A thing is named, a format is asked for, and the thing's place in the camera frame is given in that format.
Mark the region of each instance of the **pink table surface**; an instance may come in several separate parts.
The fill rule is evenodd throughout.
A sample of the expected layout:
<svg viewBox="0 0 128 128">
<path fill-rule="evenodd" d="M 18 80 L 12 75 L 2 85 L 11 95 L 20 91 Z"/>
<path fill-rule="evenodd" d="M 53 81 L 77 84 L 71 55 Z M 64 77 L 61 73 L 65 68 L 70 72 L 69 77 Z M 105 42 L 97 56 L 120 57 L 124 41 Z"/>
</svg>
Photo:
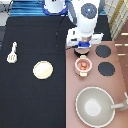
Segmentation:
<svg viewBox="0 0 128 128">
<path fill-rule="evenodd" d="M 75 73 L 74 63 L 77 57 L 74 55 L 74 49 L 66 51 L 66 128 L 90 128 L 80 120 L 75 108 L 78 93 L 86 87 L 97 86 L 106 90 L 115 103 L 122 102 L 125 99 L 126 87 L 114 44 L 113 41 L 103 41 L 101 43 L 101 45 L 107 45 L 111 48 L 111 55 L 107 58 L 96 55 L 95 49 L 98 45 L 91 47 L 87 57 L 92 61 L 93 68 L 86 78 L 81 78 Z M 114 75 L 109 77 L 102 76 L 98 71 L 98 65 L 107 61 L 115 67 Z M 128 128 L 128 110 L 123 112 L 116 110 L 113 121 L 105 128 Z"/>
</svg>

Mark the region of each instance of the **white bowl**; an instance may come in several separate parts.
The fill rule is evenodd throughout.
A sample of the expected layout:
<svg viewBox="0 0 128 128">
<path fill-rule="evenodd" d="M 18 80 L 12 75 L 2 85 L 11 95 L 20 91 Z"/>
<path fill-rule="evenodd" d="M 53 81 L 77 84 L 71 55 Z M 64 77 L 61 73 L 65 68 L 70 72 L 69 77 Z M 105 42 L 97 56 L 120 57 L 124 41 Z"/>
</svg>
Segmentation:
<svg viewBox="0 0 128 128">
<path fill-rule="evenodd" d="M 107 126 L 114 118 L 112 97 L 99 87 L 87 87 L 76 98 L 76 111 L 79 118 L 95 128 Z"/>
</svg>

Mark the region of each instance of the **bowl rim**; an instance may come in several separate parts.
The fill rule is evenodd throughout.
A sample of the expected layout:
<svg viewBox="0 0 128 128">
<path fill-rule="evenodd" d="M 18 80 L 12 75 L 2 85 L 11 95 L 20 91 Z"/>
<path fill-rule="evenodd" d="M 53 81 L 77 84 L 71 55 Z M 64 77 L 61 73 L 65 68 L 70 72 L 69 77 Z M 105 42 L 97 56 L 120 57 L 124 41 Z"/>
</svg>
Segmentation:
<svg viewBox="0 0 128 128">
<path fill-rule="evenodd" d="M 104 93 L 106 93 L 106 94 L 108 95 L 108 97 L 109 97 L 110 100 L 112 101 L 112 104 L 114 104 L 114 101 L 113 101 L 112 97 L 111 97 L 111 96 L 108 94 L 108 92 L 105 91 L 104 89 L 102 89 L 102 88 L 100 88 L 100 87 L 95 87 L 95 86 L 86 87 L 86 88 L 84 88 L 82 91 L 80 91 L 79 94 L 78 94 L 77 97 L 76 97 L 75 107 L 76 107 L 77 115 L 78 115 L 78 117 L 79 117 L 85 124 L 87 124 L 88 126 L 95 127 L 95 128 L 105 127 L 105 126 L 107 126 L 108 124 L 110 124 L 110 123 L 112 122 L 112 120 L 114 119 L 114 116 L 115 116 L 115 109 L 113 109 L 113 113 L 112 113 L 111 119 L 110 119 L 107 123 L 105 123 L 105 124 L 103 124 L 103 125 L 100 125 L 100 126 L 95 126 L 95 125 L 89 124 L 89 123 L 86 122 L 86 121 L 80 116 L 80 114 L 79 114 L 78 105 L 77 105 L 79 96 L 80 96 L 81 93 L 83 93 L 85 90 L 89 90 L 89 89 L 98 89 L 98 90 L 103 91 Z"/>
<path fill-rule="evenodd" d="M 80 70 L 77 66 L 77 63 L 80 61 L 80 60 L 87 60 L 89 61 L 89 68 L 87 70 Z M 75 62 L 75 68 L 79 71 L 79 72 L 89 72 L 91 69 L 92 69 L 92 62 L 88 59 L 88 58 L 78 58 Z"/>
</svg>

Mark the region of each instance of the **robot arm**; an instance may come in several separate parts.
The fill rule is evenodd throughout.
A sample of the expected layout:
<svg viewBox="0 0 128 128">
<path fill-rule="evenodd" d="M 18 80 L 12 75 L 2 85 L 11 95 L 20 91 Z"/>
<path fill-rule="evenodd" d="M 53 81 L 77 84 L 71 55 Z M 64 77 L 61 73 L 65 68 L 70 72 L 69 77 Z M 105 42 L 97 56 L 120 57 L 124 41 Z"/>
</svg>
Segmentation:
<svg viewBox="0 0 128 128">
<path fill-rule="evenodd" d="M 69 19 L 75 28 L 69 29 L 67 46 L 78 45 L 80 41 L 90 44 L 99 44 L 103 33 L 94 34 L 98 14 L 102 11 L 105 0 L 73 0 L 69 4 Z"/>
</svg>

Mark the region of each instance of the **red food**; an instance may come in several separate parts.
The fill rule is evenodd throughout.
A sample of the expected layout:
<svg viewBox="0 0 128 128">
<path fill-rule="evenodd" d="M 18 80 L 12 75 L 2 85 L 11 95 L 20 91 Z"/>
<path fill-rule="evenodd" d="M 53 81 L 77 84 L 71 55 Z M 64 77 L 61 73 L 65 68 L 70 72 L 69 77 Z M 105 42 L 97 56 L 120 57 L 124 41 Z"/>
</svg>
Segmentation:
<svg viewBox="0 0 128 128">
<path fill-rule="evenodd" d="M 83 62 L 81 62 L 81 66 L 84 68 L 87 68 L 87 63 L 83 61 Z"/>
<path fill-rule="evenodd" d="M 86 70 L 86 68 L 85 67 L 80 67 L 80 70 Z"/>
</svg>

